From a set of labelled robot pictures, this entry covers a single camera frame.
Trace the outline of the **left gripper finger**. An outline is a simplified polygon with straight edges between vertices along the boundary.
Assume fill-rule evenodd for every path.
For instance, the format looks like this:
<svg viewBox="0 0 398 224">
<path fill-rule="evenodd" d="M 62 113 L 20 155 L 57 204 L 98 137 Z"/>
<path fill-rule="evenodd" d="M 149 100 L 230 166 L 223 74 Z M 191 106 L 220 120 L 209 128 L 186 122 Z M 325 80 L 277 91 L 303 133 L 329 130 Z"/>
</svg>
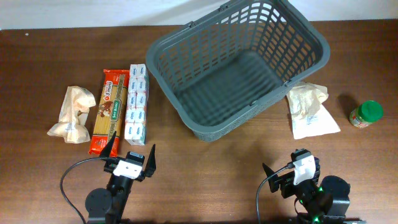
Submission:
<svg viewBox="0 0 398 224">
<path fill-rule="evenodd" d="M 101 153 L 99 155 L 100 158 L 106 158 L 106 157 L 111 156 L 111 151 L 113 148 L 114 140 L 116 138 L 116 133 L 117 133 L 116 131 L 113 133 L 111 139 L 109 140 L 109 142 L 105 145 L 105 147 L 101 151 Z"/>
<path fill-rule="evenodd" d="M 150 150 L 146 168 L 144 170 L 144 175 L 145 177 L 152 177 L 155 171 L 156 171 L 156 160 L 155 160 L 155 144 L 154 144 Z"/>
</svg>

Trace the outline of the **red spaghetti packet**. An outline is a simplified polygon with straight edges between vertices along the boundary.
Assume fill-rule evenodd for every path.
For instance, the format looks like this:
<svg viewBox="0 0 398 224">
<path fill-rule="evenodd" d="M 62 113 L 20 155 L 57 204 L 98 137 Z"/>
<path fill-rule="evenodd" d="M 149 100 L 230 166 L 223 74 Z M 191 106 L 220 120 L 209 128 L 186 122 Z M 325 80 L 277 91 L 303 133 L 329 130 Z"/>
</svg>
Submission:
<svg viewBox="0 0 398 224">
<path fill-rule="evenodd" d="M 89 154 L 100 154 L 115 137 L 110 152 L 118 155 L 121 127 L 125 119 L 129 70 L 104 70 L 104 83 L 98 105 Z"/>
</svg>

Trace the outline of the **beige paper bag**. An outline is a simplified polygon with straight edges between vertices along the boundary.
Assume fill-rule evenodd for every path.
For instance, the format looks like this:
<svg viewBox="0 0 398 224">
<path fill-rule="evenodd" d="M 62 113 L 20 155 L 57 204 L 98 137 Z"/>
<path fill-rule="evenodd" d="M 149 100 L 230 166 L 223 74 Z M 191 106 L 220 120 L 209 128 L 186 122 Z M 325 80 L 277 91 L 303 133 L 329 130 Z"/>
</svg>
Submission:
<svg viewBox="0 0 398 224">
<path fill-rule="evenodd" d="M 49 136 L 62 137 L 65 143 L 80 144 L 90 141 L 85 123 L 90 108 L 96 105 L 94 95 L 86 88 L 68 86 L 58 123 L 47 132 Z"/>
<path fill-rule="evenodd" d="M 294 139 L 341 131 L 323 103 L 328 99 L 325 86 L 298 82 L 287 94 Z"/>
</svg>

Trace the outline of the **white tissue multipack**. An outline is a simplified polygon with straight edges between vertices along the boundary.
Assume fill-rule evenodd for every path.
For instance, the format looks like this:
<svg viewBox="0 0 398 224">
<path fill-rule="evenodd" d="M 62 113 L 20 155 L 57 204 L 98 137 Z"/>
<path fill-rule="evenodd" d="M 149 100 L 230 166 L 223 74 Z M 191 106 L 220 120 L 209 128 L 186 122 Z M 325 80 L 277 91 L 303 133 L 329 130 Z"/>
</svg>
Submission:
<svg viewBox="0 0 398 224">
<path fill-rule="evenodd" d="M 146 141 L 149 76 L 145 64 L 131 64 L 127 92 L 124 138 L 130 145 Z"/>
</svg>

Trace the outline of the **green lid glass jar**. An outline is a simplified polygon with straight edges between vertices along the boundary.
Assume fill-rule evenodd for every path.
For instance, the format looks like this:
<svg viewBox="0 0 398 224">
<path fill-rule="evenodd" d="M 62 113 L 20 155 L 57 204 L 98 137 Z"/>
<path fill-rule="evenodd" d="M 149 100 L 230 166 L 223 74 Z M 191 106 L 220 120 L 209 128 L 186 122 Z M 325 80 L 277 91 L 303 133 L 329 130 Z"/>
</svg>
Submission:
<svg viewBox="0 0 398 224">
<path fill-rule="evenodd" d="M 349 115 L 350 123 L 357 128 L 366 128 L 379 121 L 384 115 L 382 106 L 373 100 L 365 101 Z"/>
</svg>

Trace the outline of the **grey plastic shopping basket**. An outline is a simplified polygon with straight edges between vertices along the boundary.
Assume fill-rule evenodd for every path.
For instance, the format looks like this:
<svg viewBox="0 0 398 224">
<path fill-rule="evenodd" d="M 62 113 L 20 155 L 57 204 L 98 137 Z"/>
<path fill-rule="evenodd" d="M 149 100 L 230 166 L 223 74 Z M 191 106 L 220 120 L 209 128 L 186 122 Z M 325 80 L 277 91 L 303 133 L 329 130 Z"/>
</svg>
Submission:
<svg viewBox="0 0 398 224">
<path fill-rule="evenodd" d="M 324 67 L 330 46 L 288 1 L 229 1 L 156 40 L 156 79 L 194 135 L 213 142 Z"/>
</svg>

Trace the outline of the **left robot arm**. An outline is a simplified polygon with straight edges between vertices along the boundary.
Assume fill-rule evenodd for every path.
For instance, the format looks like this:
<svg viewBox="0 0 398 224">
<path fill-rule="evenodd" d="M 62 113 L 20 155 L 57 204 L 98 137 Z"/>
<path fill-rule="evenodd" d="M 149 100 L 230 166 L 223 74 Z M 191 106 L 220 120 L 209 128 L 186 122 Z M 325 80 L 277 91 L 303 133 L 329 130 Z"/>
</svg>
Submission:
<svg viewBox="0 0 398 224">
<path fill-rule="evenodd" d="M 127 153 L 126 157 L 111 157 L 115 142 L 113 135 L 100 152 L 99 157 L 105 161 L 104 171 L 111 177 L 106 188 L 97 188 L 88 194 L 85 200 L 88 223 L 121 223 L 133 182 L 142 182 L 156 171 L 155 146 L 148 159 L 135 152 Z"/>
</svg>

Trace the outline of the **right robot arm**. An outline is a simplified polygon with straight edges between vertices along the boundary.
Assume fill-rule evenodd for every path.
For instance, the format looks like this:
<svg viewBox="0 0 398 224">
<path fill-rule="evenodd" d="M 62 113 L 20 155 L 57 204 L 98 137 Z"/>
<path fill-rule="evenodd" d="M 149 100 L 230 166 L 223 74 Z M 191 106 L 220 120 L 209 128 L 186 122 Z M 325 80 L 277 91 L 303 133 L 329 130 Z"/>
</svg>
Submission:
<svg viewBox="0 0 398 224">
<path fill-rule="evenodd" d="M 305 213 L 296 213 L 294 223 L 344 223 L 350 205 L 350 184 L 335 175 L 319 181 L 320 160 L 307 149 L 295 150 L 290 158 L 291 161 L 277 171 L 262 165 L 267 177 L 256 192 L 257 217 L 260 217 L 259 193 L 268 183 L 272 193 L 279 190 L 283 198 L 294 196 L 295 203 L 306 210 Z"/>
</svg>

